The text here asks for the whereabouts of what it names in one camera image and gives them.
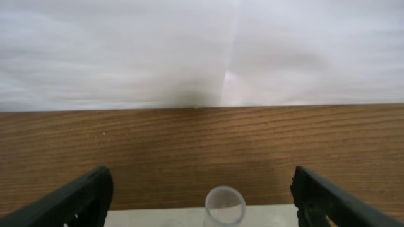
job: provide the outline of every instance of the white backdrop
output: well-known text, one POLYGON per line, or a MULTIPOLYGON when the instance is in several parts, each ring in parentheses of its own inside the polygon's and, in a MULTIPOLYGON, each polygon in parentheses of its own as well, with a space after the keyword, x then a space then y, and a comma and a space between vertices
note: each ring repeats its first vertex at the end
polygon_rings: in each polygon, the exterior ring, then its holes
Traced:
POLYGON ((0 111, 404 101, 401 0, 2 0, 0 111))

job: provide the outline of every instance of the glass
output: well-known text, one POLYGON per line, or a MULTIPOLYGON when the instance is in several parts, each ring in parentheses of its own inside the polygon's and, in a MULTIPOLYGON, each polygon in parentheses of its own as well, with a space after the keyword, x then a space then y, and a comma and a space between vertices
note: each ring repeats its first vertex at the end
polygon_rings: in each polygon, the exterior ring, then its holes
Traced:
POLYGON ((212 189, 205 200, 204 227, 238 226, 246 214, 240 192, 228 186, 212 189))

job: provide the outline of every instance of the transparent cylinder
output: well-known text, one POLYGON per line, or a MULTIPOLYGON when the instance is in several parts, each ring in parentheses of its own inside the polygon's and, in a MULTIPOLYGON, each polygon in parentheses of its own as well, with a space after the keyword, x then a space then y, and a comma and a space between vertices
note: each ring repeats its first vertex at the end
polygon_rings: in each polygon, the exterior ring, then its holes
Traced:
POLYGON ((238 226, 246 214, 240 192, 228 186, 212 189, 205 200, 204 227, 238 226))

